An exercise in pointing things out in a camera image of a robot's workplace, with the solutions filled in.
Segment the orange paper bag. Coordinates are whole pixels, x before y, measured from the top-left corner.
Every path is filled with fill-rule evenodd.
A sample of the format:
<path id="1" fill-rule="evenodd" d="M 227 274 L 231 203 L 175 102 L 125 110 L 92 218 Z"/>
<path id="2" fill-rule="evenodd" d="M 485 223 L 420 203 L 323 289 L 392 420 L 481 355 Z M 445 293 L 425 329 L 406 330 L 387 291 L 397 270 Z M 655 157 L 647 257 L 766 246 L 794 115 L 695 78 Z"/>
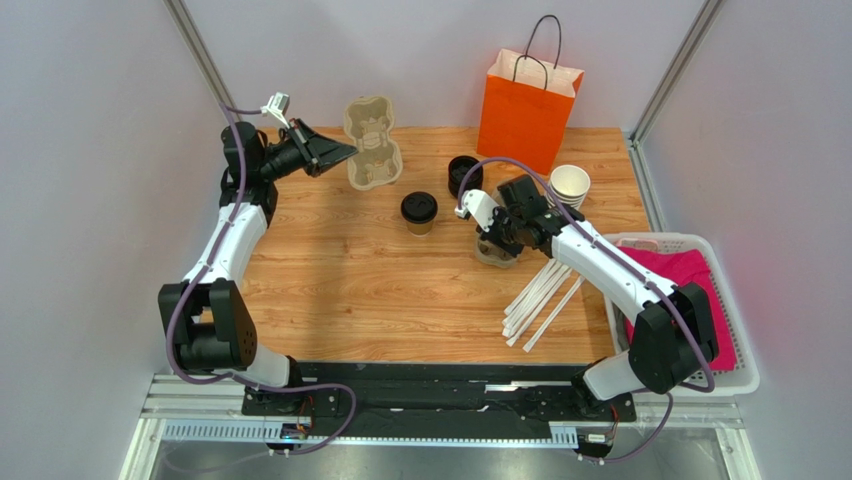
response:
<path id="1" fill-rule="evenodd" d="M 556 53 L 546 60 L 531 52 L 534 28 L 522 52 L 502 49 L 486 73 L 476 152 L 510 157 L 539 174 L 548 174 L 560 151 L 585 71 L 560 60 L 563 30 L 557 27 Z"/>

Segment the brown paper cup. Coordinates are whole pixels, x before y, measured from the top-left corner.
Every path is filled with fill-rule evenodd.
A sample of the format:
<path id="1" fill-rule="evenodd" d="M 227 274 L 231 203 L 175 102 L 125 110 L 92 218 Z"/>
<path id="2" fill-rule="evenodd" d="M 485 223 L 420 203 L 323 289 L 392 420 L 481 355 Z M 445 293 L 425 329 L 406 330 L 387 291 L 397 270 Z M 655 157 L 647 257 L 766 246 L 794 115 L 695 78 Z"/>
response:
<path id="1" fill-rule="evenodd" d="M 423 237 L 428 235 L 433 230 L 434 222 L 407 222 L 406 227 L 409 233 L 417 237 Z"/>

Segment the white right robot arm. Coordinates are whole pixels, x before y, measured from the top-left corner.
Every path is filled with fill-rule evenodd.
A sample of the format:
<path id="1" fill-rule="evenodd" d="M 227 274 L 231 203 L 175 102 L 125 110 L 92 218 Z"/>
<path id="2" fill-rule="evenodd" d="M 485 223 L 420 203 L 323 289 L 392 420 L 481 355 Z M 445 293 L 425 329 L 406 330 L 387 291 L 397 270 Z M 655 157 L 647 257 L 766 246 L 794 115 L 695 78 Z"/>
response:
<path id="1" fill-rule="evenodd" d="M 708 373 L 719 353 L 711 299 L 695 282 L 682 286 L 630 258 L 578 211 L 551 203 L 522 175 L 495 201 L 482 190 L 461 195 L 456 213 L 473 217 L 483 239 L 512 256 L 535 249 L 592 283 L 633 325 L 628 350 L 586 367 L 572 381 L 588 402 L 646 389 L 665 394 Z"/>

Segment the black cup lid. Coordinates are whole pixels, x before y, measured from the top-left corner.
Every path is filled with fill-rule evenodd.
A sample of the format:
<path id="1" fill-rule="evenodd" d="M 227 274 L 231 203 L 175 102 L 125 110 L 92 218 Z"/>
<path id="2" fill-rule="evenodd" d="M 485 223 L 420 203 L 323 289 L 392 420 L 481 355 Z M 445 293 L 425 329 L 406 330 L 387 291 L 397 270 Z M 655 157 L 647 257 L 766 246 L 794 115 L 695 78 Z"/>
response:
<path id="1" fill-rule="evenodd" d="M 438 213 L 438 203 L 435 197 L 425 191 L 415 191 L 407 194 L 400 204 L 401 215 L 411 224 L 426 224 L 432 222 Z"/>

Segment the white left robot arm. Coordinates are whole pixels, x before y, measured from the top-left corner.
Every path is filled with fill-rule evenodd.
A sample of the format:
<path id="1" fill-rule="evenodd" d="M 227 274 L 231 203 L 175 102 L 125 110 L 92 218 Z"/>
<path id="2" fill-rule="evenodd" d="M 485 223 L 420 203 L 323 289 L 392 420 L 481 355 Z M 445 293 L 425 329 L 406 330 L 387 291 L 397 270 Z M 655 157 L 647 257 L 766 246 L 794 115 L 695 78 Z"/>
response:
<path id="1" fill-rule="evenodd" d="M 184 279 L 159 291 L 167 357 L 188 383 L 233 378 L 253 388 L 295 384 L 294 360 L 260 342 L 240 287 L 252 252 L 272 222 L 276 181 L 297 171 L 318 177 L 357 149 L 317 133 L 300 119 L 291 120 L 278 135 L 272 143 L 245 121 L 221 131 L 227 167 L 216 227 Z"/>

